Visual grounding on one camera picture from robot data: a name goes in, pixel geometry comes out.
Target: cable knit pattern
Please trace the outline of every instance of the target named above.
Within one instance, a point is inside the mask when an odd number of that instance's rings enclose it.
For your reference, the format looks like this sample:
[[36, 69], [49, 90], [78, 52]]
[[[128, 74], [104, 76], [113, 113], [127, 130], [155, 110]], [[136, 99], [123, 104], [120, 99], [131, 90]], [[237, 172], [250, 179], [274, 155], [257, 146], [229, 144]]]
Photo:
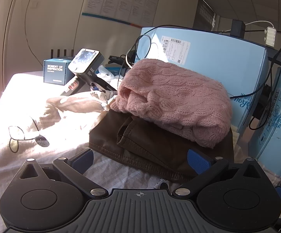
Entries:
[[230, 99], [221, 83], [152, 59], [134, 64], [111, 108], [130, 112], [209, 148], [227, 135], [232, 116]]

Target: bedsheet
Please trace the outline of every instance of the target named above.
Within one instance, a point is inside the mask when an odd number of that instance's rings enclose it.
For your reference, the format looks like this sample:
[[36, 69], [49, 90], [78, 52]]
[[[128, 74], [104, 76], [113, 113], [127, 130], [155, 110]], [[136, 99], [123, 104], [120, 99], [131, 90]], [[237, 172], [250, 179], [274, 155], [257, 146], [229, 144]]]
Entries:
[[[40, 164], [70, 158], [88, 146], [89, 131], [105, 115], [105, 94], [83, 92], [70, 97], [29, 101], [0, 115], [0, 197], [27, 158]], [[162, 180], [115, 162], [97, 152], [84, 176], [106, 188], [147, 189], [166, 182], [170, 191], [179, 184]], [[0, 217], [0, 232], [5, 225]]]

